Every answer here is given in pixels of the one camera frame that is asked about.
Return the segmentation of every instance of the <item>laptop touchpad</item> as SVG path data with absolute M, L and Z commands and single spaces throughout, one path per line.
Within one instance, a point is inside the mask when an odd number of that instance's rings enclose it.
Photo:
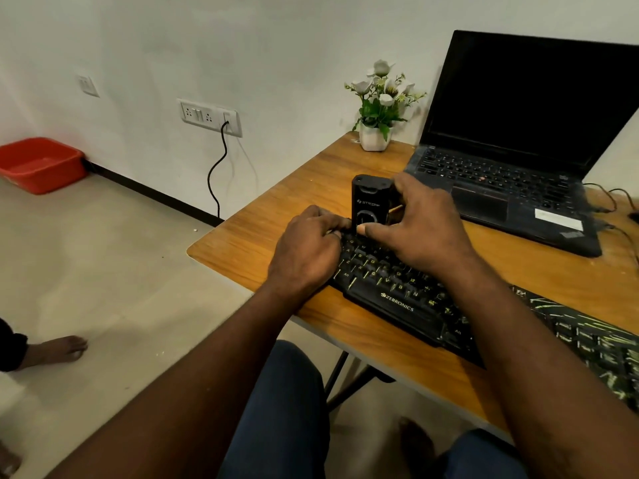
M 482 195 L 467 188 L 455 185 L 451 191 L 457 211 L 462 215 L 480 219 L 505 222 L 508 215 L 508 201 L 501 198 Z

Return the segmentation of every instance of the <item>wall switch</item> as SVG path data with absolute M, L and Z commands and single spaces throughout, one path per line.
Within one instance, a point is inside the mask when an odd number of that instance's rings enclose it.
M 225 121 L 229 124 L 224 128 L 224 134 L 242 137 L 242 127 L 237 111 L 215 107 L 211 104 L 196 103 L 178 99 L 180 104 L 180 118 L 189 124 L 201 128 L 220 131 Z
M 76 75 L 76 80 L 84 94 L 92 95 L 93 97 L 100 97 L 100 94 L 98 94 L 98 89 L 95 88 L 91 77 L 89 77 L 88 75 Z

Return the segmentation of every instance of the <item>person's left hand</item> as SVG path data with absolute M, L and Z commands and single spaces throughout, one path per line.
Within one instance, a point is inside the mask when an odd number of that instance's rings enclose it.
M 266 284 L 285 296 L 308 298 L 335 272 L 340 229 L 348 218 L 311 205 L 294 217 L 277 242 Z

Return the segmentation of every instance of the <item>black laptop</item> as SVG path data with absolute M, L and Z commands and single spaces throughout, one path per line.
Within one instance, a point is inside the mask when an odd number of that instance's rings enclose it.
M 639 107 L 639 46 L 455 31 L 405 171 L 462 217 L 598 257 L 581 180 Z

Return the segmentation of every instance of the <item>wooden table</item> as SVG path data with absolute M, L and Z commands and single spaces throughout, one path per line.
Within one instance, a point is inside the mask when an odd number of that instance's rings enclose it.
M 310 204 L 349 217 L 353 177 L 390 177 L 402 171 L 414 150 L 391 142 L 386 152 L 364 152 L 355 139 L 355 133 L 347 133 L 335 141 L 194 243 L 188 255 L 256 290 L 292 217 Z M 589 195 L 606 204 L 603 195 Z M 618 201 L 619 211 L 606 219 L 639 244 L 639 225 L 626 217 L 627 201 Z M 639 273 L 629 243 L 618 232 L 601 234 L 603 257 L 585 258 L 481 225 L 464 225 L 475 249 L 508 282 L 639 334 Z M 507 430 L 484 370 L 428 346 L 347 301 L 337 290 L 327 287 L 319 292 L 299 311 L 299 318 L 308 329 L 393 378 Z

